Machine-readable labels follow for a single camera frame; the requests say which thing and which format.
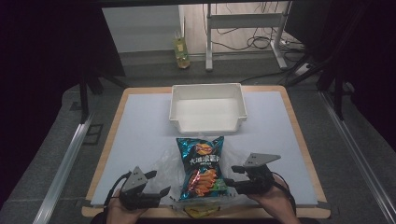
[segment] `wall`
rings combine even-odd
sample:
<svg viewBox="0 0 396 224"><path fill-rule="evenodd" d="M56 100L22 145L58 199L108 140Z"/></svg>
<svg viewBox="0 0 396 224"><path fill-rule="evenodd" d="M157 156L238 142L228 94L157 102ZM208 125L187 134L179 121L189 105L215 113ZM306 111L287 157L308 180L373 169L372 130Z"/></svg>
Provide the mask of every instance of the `wall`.
<svg viewBox="0 0 396 224"><path fill-rule="evenodd" d="M118 52L173 49L179 6L103 8Z"/></svg>

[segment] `black cable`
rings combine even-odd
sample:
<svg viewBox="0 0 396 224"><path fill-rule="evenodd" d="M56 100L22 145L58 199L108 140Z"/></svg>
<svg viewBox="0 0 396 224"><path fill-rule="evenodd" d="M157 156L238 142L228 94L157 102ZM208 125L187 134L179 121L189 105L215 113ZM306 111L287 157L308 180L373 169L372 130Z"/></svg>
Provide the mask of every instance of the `black cable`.
<svg viewBox="0 0 396 224"><path fill-rule="evenodd" d="M272 33L273 33L273 31L274 31L274 27L271 27L272 29L271 29L271 37L270 37L270 39L272 40Z"/></svg>
<svg viewBox="0 0 396 224"><path fill-rule="evenodd" d="M262 5L262 2L259 3L259 5L254 9L253 12L256 12L257 8L259 8Z"/></svg>
<svg viewBox="0 0 396 224"><path fill-rule="evenodd" d="M272 2L270 2L270 5L268 6L267 13L270 11L271 5L272 5Z"/></svg>
<svg viewBox="0 0 396 224"><path fill-rule="evenodd" d="M245 78L245 79L239 81L239 83L242 84L242 83L244 83L246 81L249 81L249 80L255 79L255 78L259 78L259 77L277 76L277 75L281 75L281 74L287 73L288 71L289 71L289 69L285 70L285 71L282 71L282 72L278 72L278 73L270 73L270 74L260 75L260 76L256 76L256 77L248 77L248 78Z"/></svg>
<svg viewBox="0 0 396 224"><path fill-rule="evenodd" d="M116 183L114 183L111 190L108 191L105 203L103 204L103 206L104 206L104 208L103 208L103 223L106 223L106 220L107 220L108 204L110 203L110 200L112 198L117 198L117 197L113 197L114 189L121 182L122 179L128 178L131 175L131 173L132 172L130 171L127 174L120 176L120 178L116 181Z"/></svg>
<svg viewBox="0 0 396 224"><path fill-rule="evenodd" d="M226 6L227 9L230 11L230 14L233 14L233 13L231 12L231 10L228 8L228 3L226 3L225 6ZM218 4L216 4L215 13L218 14ZM226 32L223 32L223 33L221 33L221 32L219 31L219 29L216 29L216 30L218 31L219 35L226 35L226 34L228 34L228 33L230 33L230 32L233 32L233 31L235 31L235 30L238 30L238 29L239 29L239 28L234 28L234 29L232 29L232 30L229 30L229 31L226 31Z"/></svg>
<svg viewBox="0 0 396 224"><path fill-rule="evenodd" d="M294 215L297 216L297 206L296 206L296 201L293 197L293 195L291 194L289 187L286 189L285 187L283 187L281 184L277 183L275 180L272 181L272 184L277 187L278 189L282 190L286 196L288 196L289 201L291 203L291 207L293 209Z"/></svg>
<svg viewBox="0 0 396 224"><path fill-rule="evenodd" d="M289 188L288 182L286 182L285 178L283 178L282 175L280 175L280 174L278 174L278 173L276 173L276 172L271 172L271 173L272 173L273 175L277 175L279 178L281 178L282 181L285 182L286 187Z"/></svg>
<svg viewBox="0 0 396 224"><path fill-rule="evenodd" d="M277 4L279 4L279 2L276 2L276 6L275 6L274 13L276 13L276 10L277 10Z"/></svg>
<svg viewBox="0 0 396 224"><path fill-rule="evenodd" d="M267 7L267 2L265 2L265 4L262 4L263 5L263 7L262 7L262 13L265 13L265 8Z"/></svg>
<svg viewBox="0 0 396 224"><path fill-rule="evenodd" d="M204 18L204 29L205 29L205 33L206 33L206 35L207 35L207 30L206 30L206 26L205 26L205 9L204 9L204 4L202 4L202 12L203 12L203 18ZM234 31L234 30L237 30L237 29L238 29L238 28L232 29L232 30L230 30L230 31L228 31L228 32L225 32L224 34L228 34L228 33L232 32L232 31ZM224 48L232 49L232 50L244 50L244 49L249 49L249 48L266 49L266 48L270 45L271 39L269 39L269 38L266 37L266 36L255 36L255 34L257 33L257 30L258 30L258 29L259 29L259 28L256 28L256 30L255 30L255 32L254 32L254 34L253 34L253 37L251 37L251 38L249 38L249 39L247 40L247 46L244 47L244 48L241 48L241 49L235 49L235 48L229 47L229 46L227 46L227 45L224 45L224 44L221 44L221 43L215 42L215 41L211 41L211 42L212 42L212 44L221 45L221 46L223 46ZM267 41L267 45L265 45L264 47L258 47L258 46L256 45L256 42L257 42L257 41L263 41L263 40Z"/></svg>

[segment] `snack bag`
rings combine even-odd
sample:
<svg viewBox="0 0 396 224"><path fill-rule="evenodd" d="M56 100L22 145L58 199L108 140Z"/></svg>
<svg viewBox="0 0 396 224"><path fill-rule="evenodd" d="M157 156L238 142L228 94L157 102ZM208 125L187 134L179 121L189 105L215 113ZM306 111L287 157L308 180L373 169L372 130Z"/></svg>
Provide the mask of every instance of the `snack bag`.
<svg viewBox="0 0 396 224"><path fill-rule="evenodd" d="M177 138L186 172L180 200L227 194L227 186L219 168L223 142L223 136L212 142L197 138Z"/></svg>

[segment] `gray floor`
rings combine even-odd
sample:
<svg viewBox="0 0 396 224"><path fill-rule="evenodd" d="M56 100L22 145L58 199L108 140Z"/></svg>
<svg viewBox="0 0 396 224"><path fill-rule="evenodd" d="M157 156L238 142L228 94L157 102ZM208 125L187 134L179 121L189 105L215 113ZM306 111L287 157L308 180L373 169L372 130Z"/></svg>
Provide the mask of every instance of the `gray floor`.
<svg viewBox="0 0 396 224"><path fill-rule="evenodd" d="M217 56L212 73L205 71L205 63L200 57L191 59L191 68L179 70L168 56L161 52L151 56L140 55L139 58L134 58L136 55L133 54L121 55L127 77L120 79L134 87L240 82L256 76L261 77L244 81L243 84L274 85L286 80L282 74L268 75L280 72L271 53ZM330 218L319 222L388 223L321 101L315 88L316 80L317 77L311 77L289 88L288 93L332 210ZM91 220L82 216L81 206L89 204L85 201L85 195L122 95L121 88L104 79L101 81L105 91L99 96L89 133L96 133L101 128L102 131L99 135L87 135L84 139L49 223L89 223ZM78 126L78 106L78 87L74 87L64 93L58 118L18 186L5 202L0 212L0 223L33 222ZM389 197L395 201L394 151L357 111L348 96L344 97L343 106L349 130Z"/></svg>

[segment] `white plastic tray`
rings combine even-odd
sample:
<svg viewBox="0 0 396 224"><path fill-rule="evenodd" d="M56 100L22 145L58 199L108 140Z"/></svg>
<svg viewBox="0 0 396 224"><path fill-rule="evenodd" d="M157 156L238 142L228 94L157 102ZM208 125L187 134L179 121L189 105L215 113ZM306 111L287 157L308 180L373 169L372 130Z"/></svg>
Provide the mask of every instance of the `white plastic tray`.
<svg viewBox="0 0 396 224"><path fill-rule="evenodd" d="M239 83L172 87L169 120L180 133L236 132L247 118Z"/></svg>

